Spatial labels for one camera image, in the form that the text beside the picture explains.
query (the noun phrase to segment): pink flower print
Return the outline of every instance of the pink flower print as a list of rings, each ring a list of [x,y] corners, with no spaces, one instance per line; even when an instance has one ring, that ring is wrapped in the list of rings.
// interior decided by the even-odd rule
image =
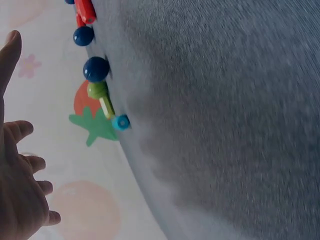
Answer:
[[[26,76],[28,79],[31,79],[35,75],[35,69],[41,66],[41,62],[36,61],[34,54],[30,54],[28,57],[22,58],[19,65],[19,78]]]

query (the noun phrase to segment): blue bead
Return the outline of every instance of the blue bead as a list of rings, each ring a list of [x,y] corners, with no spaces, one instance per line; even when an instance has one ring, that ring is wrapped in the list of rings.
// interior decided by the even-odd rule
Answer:
[[[83,75],[91,83],[103,81],[110,71],[107,60],[99,56],[93,56],[83,66]]]
[[[127,115],[116,116],[112,120],[112,126],[118,131],[124,131],[130,126],[129,118],[127,117]]]
[[[81,26],[74,31],[73,40],[78,46],[87,46],[94,39],[95,33],[91,27]]]

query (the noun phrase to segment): red strawberry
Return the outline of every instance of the red strawberry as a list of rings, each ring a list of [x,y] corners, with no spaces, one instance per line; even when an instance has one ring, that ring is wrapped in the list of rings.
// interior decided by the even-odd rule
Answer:
[[[101,108],[101,105],[99,100],[88,97],[88,84],[89,81],[85,80],[76,92],[73,104],[74,112],[76,115],[83,115],[85,107],[89,107],[92,116],[95,117],[98,109]]]

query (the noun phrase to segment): dark blue ball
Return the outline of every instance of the dark blue ball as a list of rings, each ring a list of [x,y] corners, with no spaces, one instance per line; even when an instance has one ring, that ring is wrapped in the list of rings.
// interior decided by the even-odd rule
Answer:
[[[74,31],[73,40],[78,46],[88,46],[92,39],[94,39],[95,33],[91,27],[81,26]]]
[[[83,75],[91,83],[103,81],[110,71],[107,60],[99,56],[93,56],[83,66]]]

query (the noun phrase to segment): red toy piece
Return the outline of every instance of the red toy piece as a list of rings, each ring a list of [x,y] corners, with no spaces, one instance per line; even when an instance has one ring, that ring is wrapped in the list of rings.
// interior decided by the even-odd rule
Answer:
[[[78,25],[78,28],[84,27],[84,26],[86,25],[86,24],[82,21],[82,18],[81,18],[81,16],[80,16],[79,13],[76,13],[75,18],[76,18],[76,24]]]
[[[74,0],[74,4],[77,13],[76,19],[78,26],[78,15],[80,15],[84,24],[92,24],[96,20],[96,12],[91,0]]]

